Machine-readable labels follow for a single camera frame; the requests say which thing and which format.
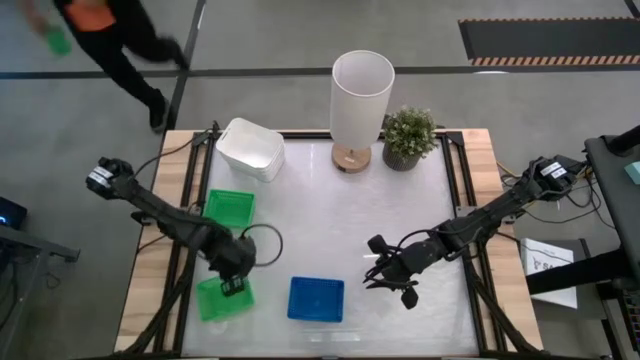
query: gray plant pot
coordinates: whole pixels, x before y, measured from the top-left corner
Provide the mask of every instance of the gray plant pot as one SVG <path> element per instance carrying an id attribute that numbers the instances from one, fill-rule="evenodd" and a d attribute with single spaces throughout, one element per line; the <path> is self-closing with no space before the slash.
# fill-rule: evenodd
<path id="1" fill-rule="evenodd" d="M 384 144 L 384 148 L 382 149 L 382 159 L 384 160 L 384 163 L 396 171 L 407 171 L 413 169 L 414 167 L 416 167 L 416 165 L 418 165 L 420 157 L 420 154 L 417 154 L 404 160 L 400 155 L 395 154 L 393 151 L 391 151 L 391 146 L 387 145 L 386 143 Z"/>

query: white tabletop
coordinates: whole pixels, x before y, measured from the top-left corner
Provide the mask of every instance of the white tabletop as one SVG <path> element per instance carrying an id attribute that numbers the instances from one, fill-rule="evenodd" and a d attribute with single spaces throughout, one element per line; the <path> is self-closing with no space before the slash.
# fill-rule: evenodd
<path id="1" fill-rule="evenodd" d="M 276 226 L 284 236 L 282 257 L 254 268 L 249 280 L 255 306 L 224 322 L 202 322 L 190 298 L 185 356 L 441 356 L 478 353 L 460 260 L 444 260 L 421 275 L 418 305 L 407 310 L 399 292 L 366 290 L 364 273 L 375 257 L 367 241 L 381 234 L 390 244 L 407 233 L 453 216 L 442 150 L 408 172 L 389 169 L 382 143 L 372 146 L 370 166 L 359 174 L 338 171 L 329 140 L 287 140 L 286 160 L 271 183 L 262 183 L 213 157 L 209 189 L 256 194 L 254 223 Z M 257 261 L 277 253 L 268 230 L 252 231 Z M 198 260 L 195 286 L 217 273 Z M 287 318 L 292 276 L 345 282 L 341 323 Z"/>

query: wooden lamp base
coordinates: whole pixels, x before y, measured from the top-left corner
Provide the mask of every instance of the wooden lamp base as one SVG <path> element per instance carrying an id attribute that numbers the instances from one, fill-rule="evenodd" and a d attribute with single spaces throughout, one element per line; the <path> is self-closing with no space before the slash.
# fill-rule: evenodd
<path id="1" fill-rule="evenodd" d="M 333 165 L 335 165 L 338 170 L 355 174 L 369 166 L 371 162 L 371 148 L 352 150 L 342 145 L 333 144 L 331 158 L 333 159 Z"/>

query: green leaves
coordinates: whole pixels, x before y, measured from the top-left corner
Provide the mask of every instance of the green leaves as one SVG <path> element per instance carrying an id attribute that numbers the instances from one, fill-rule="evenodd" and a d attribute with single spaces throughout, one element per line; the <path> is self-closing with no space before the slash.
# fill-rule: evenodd
<path id="1" fill-rule="evenodd" d="M 423 158 L 435 149 L 436 125 L 428 110 L 403 106 L 385 120 L 385 142 L 391 150 L 407 159 L 416 154 Z"/>

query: blue bin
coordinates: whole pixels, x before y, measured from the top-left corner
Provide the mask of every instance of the blue bin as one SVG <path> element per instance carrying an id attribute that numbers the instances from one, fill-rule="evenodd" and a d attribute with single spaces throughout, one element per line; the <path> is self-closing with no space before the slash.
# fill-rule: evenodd
<path id="1" fill-rule="evenodd" d="M 289 319 L 341 322 L 344 281 L 294 276 L 289 291 Z"/>

